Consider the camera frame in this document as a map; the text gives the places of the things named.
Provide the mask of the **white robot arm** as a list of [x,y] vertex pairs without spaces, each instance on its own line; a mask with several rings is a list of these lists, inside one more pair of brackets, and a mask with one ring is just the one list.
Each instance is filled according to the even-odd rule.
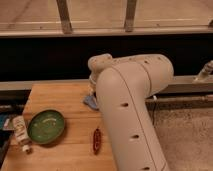
[[145,100],[173,80],[171,61],[161,54],[88,60],[96,94],[118,171],[170,171]]

